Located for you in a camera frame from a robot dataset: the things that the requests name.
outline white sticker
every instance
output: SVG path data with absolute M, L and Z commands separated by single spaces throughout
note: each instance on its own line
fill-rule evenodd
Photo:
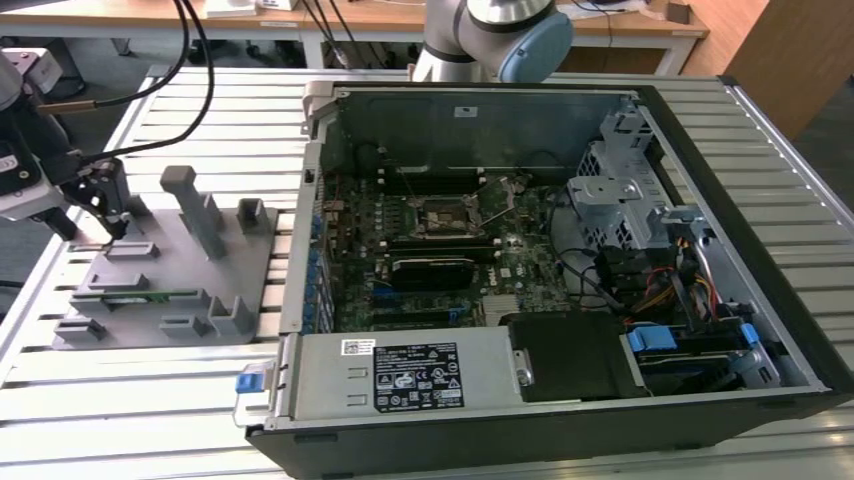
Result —
M 374 355 L 377 340 L 373 338 L 358 338 L 342 340 L 342 355 Z
M 680 31 L 676 30 L 673 32 L 673 36 L 674 37 L 702 37 L 704 36 L 704 32 L 689 32 L 689 31 Z
M 478 118 L 478 107 L 454 107 L 456 118 Z
M 262 22 L 262 27 L 297 28 L 297 27 L 300 27 L 300 23 L 297 23 L 297 22 Z
M 10 170 L 15 170 L 18 168 L 18 158 L 15 155 L 10 155 L 9 157 L 0 158 L 0 173 L 9 172 Z

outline wooden desk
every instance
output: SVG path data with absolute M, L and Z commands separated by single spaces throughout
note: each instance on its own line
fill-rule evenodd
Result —
M 329 5 L 328 18 L 336 37 L 345 39 L 341 21 Z M 205 11 L 205 0 L 194 0 Z M 376 0 L 338 0 L 357 40 L 368 42 L 421 42 L 425 7 Z M 300 40 L 305 44 L 310 68 L 324 68 L 324 35 L 301 5 L 297 10 L 263 10 L 255 17 L 203 20 L 209 37 L 241 40 Z M 578 20 L 574 46 L 661 49 L 666 53 L 656 73 L 678 74 L 694 48 L 709 30 L 700 21 L 692 25 L 664 22 L 638 14 L 612 15 L 613 40 L 605 17 Z M 0 14 L 0 30 L 11 36 L 83 38 L 141 38 L 181 35 L 171 0 L 67 0 Z

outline green circuit board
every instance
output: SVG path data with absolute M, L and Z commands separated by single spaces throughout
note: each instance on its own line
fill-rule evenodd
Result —
M 485 326 L 489 296 L 516 297 L 520 312 L 574 308 L 545 231 L 554 187 L 517 192 L 512 177 L 486 176 L 472 195 L 392 195 L 374 182 L 349 177 L 337 182 L 325 202 L 336 331 L 370 331 L 380 316 L 425 313 L 448 316 L 449 326 Z M 397 241 L 461 237 L 488 239 L 494 250 L 492 261 L 476 265 L 472 284 L 453 291 L 397 292 L 385 248 Z M 401 327 L 428 328 L 418 321 Z

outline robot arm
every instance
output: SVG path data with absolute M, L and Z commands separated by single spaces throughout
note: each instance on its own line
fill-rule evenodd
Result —
M 414 80 L 542 82 L 572 43 L 554 0 L 432 0 Z
M 57 120 L 37 111 L 37 89 L 23 73 L 0 55 L 0 216 L 43 222 L 71 240 L 78 227 L 62 208 L 71 204 L 122 238 L 130 195 L 122 161 L 87 164 Z

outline white table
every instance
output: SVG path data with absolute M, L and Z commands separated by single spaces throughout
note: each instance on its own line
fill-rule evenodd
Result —
M 282 211 L 259 343 L 234 347 L 55 352 L 53 329 L 93 253 L 55 239 L 0 327 L 0 477 L 286 479 L 233 424 L 235 376 L 275 355 L 297 187 L 306 138 L 304 84 L 404 80 L 402 72 L 221 69 L 217 99 L 191 140 L 127 159 L 131 189 L 153 208 L 166 165 L 190 164 L 222 207 L 261 196 Z M 195 116 L 205 70 L 186 69 L 129 109 L 111 146 L 173 136 Z M 765 123 L 739 89 L 715 78 L 566 75 L 568 83 L 657 85 L 825 332 L 854 364 L 854 242 L 851 211 Z M 666 166 L 684 198 L 685 183 Z M 396 478 L 710 480 L 854 478 L 849 404 L 764 426 L 710 449 L 490 467 Z

